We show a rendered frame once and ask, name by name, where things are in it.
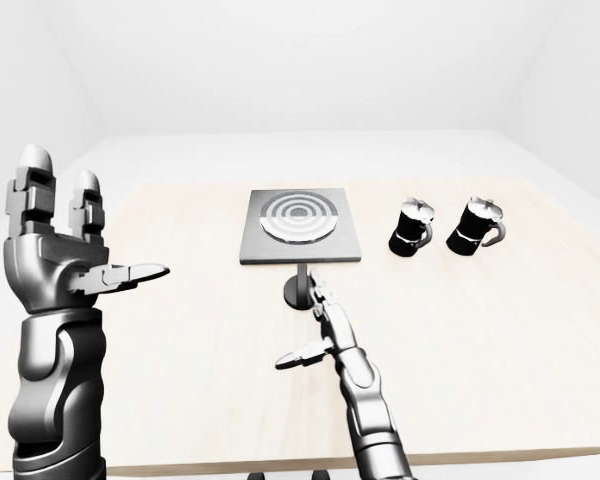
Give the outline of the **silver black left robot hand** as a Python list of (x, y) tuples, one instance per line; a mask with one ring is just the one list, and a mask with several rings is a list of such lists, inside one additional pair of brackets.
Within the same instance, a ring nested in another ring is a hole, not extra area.
[(9, 229), (3, 259), (7, 282), (28, 313), (91, 307), (100, 294), (134, 289), (170, 273), (157, 263), (109, 262), (102, 236), (103, 198), (93, 172), (80, 172), (75, 182), (69, 235), (52, 225), (55, 193), (50, 154), (35, 144), (26, 145), (7, 186)]

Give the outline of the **black moka pot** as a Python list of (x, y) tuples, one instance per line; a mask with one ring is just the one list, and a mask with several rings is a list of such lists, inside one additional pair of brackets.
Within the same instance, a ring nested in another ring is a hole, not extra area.
[(472, 196), (446, 245), (457, 255), (472, 256), (480, 246), (489, 247), (505, 238), (502, 220), (503, 211), (493, 200)]
[(416, 198), (408, 198), (401, 206), (396, 229), (389, 239), (392, 253), (400, 257), (412, 257), (432, 240), (434, 209)]

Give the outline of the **round black stove knob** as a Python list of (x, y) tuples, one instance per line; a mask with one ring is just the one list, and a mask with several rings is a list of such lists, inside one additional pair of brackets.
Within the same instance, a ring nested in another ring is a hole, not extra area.
[(299, 264), (297, 273), (289, 278), (284, 285), (284, 300), (288, 306), (295, 310), (306, 311), (313, 307), (314, 302), (310, 296), (310, 277), (307, 265)]

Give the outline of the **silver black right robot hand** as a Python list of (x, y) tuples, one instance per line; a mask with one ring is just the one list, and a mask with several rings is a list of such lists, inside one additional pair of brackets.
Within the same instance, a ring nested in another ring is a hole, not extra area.
[(334, 299), (325, 280), (313, 269), (308, 274), (312, 312), (320, 325), (321, 339), (289, 352), (275, 363), (277, 370), (318, 363), (329, 354), (340, 380), (351, 391), (371, 390), (378, 378), (365, 351), (358, 345), (344, 308)]

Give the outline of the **flat dark stove plate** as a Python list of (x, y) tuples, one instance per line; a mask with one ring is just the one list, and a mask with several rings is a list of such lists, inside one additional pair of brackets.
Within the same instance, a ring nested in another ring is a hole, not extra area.
[(242, 265), (358, 262), (361, 257), (344, 189), (251, 192)]

